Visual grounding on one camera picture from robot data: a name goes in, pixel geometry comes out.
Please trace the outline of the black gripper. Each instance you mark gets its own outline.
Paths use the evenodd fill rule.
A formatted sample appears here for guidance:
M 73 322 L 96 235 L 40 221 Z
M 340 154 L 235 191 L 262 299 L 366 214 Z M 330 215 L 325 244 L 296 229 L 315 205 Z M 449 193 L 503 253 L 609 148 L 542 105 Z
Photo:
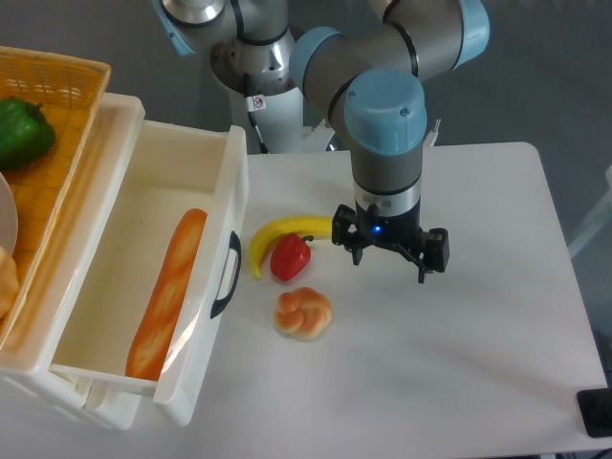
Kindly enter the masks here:
M 418 268 L 418 282 L 430 273 L 443 273 L 449 260 L 448 231 L 444 228 L 423 230 L 420 225 L 421 201 L 406 212 L 383 216 L 380 206 L 356 211 L 339 205 L 332 218 L 332 243 L 343 246 L 358 266 L 365 248 L 375 246 L 394 251 Z

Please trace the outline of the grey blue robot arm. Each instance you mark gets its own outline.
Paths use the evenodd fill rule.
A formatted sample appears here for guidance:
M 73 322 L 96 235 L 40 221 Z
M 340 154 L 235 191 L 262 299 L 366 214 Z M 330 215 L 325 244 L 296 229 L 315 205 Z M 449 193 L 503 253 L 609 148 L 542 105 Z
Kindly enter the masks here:
M 420 224 L 427 114 L 423 83 L 481 55 L 490 20 L 479 1 L 375 1 L 380 25 L 349 38 L 301 32 L 286 1 L 157 1 L 179 55 L 209 49 L 232 120 L 251 153 L 302 151 L 310 104 L 349 149 L 355 204 L 340 206 L 332 241 L 360 260 L 374 246 L 420 275 L 448 264 L 448 233 Z

